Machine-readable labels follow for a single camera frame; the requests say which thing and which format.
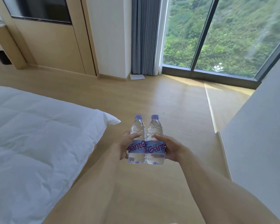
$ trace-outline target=person's right arm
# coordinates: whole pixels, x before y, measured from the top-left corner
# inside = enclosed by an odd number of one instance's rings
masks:
[[[211,170],[174,138],[155,138],[166,144],[166,158],[179,162],[206,224],[280,223],[254,195]]]

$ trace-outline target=green vegetation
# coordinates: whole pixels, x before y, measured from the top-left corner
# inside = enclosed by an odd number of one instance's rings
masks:
[[[211,3],[172,0],[164,64],[191,66]],[[196,69],[254,77],[279,42],[280,0],[220,0]]]

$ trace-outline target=black screen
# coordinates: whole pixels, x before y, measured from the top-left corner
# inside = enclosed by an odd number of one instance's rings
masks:
[[[4,0],[12,17],[71,23],[65,0]]]

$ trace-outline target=black trash can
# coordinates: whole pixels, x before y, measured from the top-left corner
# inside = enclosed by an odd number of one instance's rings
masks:
[[[8,59],[8,56],[5,54],[3,50],[0,50],[0,61],[2,64],[5,65],[11,64],[10,60]]]

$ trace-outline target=hand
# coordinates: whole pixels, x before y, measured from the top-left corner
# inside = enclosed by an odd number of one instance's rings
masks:
[[[187,147],[179,143],[177,140],[175,140],[173,137],[169,137],[166,135],[161,136],[158,134],[154,134],[152,137],[165,143],[166,159],[178,162],[179,155],[183,153],[185,149],[188,149]]]
[[[115,141],[115,144],[119,147],[120,149],[120,160],[124,158],[128,158],[127,155],[127,149],[132,143],[132,140],[134,140],[137,137],[140,137],[141,133],[132,133],[130,134],[130,131],[126,131],[120,138],[118,138]]]

